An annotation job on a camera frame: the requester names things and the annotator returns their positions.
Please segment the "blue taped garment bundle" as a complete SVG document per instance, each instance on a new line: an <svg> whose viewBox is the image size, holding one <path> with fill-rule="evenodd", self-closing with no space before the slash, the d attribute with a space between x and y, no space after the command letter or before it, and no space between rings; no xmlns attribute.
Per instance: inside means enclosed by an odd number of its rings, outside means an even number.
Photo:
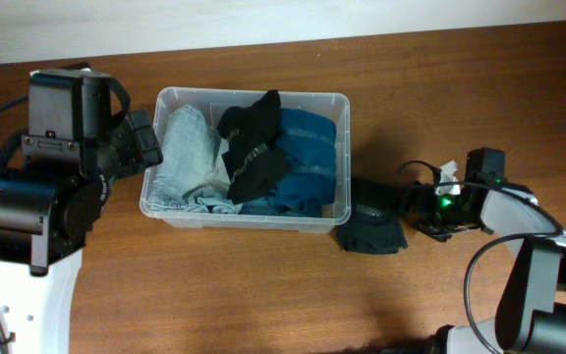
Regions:
<svg viewBox="0 0 566 354"><path fill-rule="evenodd" d="M277 183L269 203L279 212L321 217L335 202L337 127L302 109L283 108L275 146L286 153L291 169Z"/></svg>

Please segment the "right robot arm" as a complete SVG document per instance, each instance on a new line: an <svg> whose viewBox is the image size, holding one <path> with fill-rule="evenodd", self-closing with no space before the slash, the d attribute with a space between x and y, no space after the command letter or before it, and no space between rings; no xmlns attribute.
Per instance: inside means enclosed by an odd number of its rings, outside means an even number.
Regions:
<svg viewBox="0 0 566 354"><path fill-rule="evenodd" d="M481 230L494 235L472 256L463 280L464 326L441 329L433 353L566 353L566 229L526 186L505 176L503 151L467 155L463 179L450 161L432 167L429 183L402 184L399 208L413 228L438 241ZM504 244L514 264L495 316L474 318L471 282L479 259Z"/></svg>

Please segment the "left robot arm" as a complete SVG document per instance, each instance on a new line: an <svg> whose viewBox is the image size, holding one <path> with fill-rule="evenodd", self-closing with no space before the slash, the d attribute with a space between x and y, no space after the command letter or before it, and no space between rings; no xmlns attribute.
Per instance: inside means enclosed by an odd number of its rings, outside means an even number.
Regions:
<svg viewBox="0 0 566 354"><path fill-rule="evenodd" d="M0 147L0 353L65 353L86 236L114 184L163 159L145 110L90 69L32 73Z"/></svg>

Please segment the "dark blue jeans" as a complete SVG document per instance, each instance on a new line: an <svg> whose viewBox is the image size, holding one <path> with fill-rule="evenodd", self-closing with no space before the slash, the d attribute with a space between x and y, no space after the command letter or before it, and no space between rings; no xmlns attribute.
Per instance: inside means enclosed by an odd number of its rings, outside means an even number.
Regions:
<svg viewBox="0 0 566 354"><path fill-rule="evenodd" d="M240 214L246 215L269 215L289 217L323 217L321 208L309 211L297 211L288 206L277 206L268 197L258 198L242 204Z"/></svg>

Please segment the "black garment bundle taped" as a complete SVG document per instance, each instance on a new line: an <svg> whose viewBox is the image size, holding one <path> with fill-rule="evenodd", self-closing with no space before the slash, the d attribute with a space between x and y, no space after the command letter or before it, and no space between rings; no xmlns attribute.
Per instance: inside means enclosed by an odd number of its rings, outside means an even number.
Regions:
<svg viewBox="0 0 566 354"><path fill-rule="evenodd" d="M227 198L236 205L267 196L291 171L287 153L273 138L235 137L222 157L230 180Z"/></svg>

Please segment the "light blue jeans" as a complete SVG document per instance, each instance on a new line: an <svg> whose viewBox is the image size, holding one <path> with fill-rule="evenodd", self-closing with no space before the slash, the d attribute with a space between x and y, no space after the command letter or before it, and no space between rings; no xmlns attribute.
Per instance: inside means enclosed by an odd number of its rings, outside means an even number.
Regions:
<svg viewBox="0 0 566 354"><path fill-rule="evenodd" d="M237 214L227 198L230 179L222 155L228 143L203 114L185 104L170 114L148 197L154 211Z"/></svg>

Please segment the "black garment bundle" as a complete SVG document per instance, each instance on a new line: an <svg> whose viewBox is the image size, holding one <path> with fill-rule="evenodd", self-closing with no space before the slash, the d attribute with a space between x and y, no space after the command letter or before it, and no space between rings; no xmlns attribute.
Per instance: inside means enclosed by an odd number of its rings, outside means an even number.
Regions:
<svg viewBox="0 0 566 354"><path fill-rule="evenodd" d="M226 109L217 130L232 148L255 148L273 139L280 119L280 94L277 89L271 89L251 106Z"/></svg>
<svg viewBox="0 0 566 354"><path fill-rule="evenodd" d="M352 213L340 225L336 238L347 252L390 255L407 249L398 215L398 191L361 177L351 181Z"/></svg>

